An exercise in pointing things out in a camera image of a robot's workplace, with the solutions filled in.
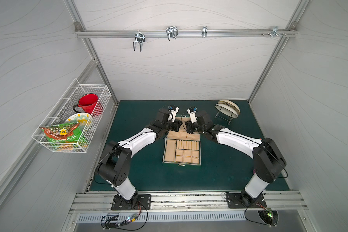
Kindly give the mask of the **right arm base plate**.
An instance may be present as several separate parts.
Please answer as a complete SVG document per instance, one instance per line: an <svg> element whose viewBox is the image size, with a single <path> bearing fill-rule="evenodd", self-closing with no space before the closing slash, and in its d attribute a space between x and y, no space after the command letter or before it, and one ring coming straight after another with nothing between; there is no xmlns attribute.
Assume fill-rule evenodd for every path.
<svg viewBox="0 0 348 232"><path fill-rule="evenodd" d="M247 193L225 192L223 198L229 209L267 208L264 195L261 193L257 198L250 197Z"/></svg>

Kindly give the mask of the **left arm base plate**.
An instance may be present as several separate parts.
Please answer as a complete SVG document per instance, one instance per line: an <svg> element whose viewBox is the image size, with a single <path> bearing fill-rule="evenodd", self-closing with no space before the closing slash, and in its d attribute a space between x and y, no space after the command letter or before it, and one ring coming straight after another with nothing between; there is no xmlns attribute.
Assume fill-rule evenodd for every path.
<svg viewBox="0 0 348 232"><path fill-rule="evenodd" d="M135 194L130 200L126 200L120 195L115 195L111 210L112 211L126 211L138 210L139 208L149 210L151 208L150 194Z"/></svg>

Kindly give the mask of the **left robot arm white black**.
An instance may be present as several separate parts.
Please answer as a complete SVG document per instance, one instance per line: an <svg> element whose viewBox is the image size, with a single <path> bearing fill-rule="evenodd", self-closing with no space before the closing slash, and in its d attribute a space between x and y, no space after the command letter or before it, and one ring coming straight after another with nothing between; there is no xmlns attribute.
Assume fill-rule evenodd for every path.
<svg viewBox="0 0 348 232"><path fill-rule="evenodd" d="M127 202L136 198L138 191L129 180L131 160L141 149L163 139L169 131L179 131L182 123L176 120L179 108L170 105L161 108L154 120L136 135L120 141L107 144L107 153L98 163L95 173L110 184L119 197Z"/></svg>

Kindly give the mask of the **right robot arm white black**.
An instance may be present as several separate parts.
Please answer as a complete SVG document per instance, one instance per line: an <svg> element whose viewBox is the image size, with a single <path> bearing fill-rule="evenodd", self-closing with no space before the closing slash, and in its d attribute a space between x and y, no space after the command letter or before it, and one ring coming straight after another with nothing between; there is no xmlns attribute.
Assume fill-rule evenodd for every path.
<svg viewBox="0 0 348 232"><path fill-rule="evenodd" d="M264 189L285 170L287 162L273 139L256 139L233 132L214 124L206 111L198 112L196 107L189 108L187 112L190 117L190 121L185 123L188 133L198 132L210 141L229 146L253 159L253 176L240 196L243 205L255 203Z"/></svg>

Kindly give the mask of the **green jewelry box beige lining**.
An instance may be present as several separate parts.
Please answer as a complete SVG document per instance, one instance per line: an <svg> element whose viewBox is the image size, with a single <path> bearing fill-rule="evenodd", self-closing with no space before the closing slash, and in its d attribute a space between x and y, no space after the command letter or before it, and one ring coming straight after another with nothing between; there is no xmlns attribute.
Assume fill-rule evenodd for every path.
<svg viewBox="0 0 348 232"><path fill-rule="evenodd" d="M165 138L163 163L178 166L201 165L201 140L198 132L187 133L185 122L191 122L189 117L176 117L182 122L179 131L169 131Z"/></svg>

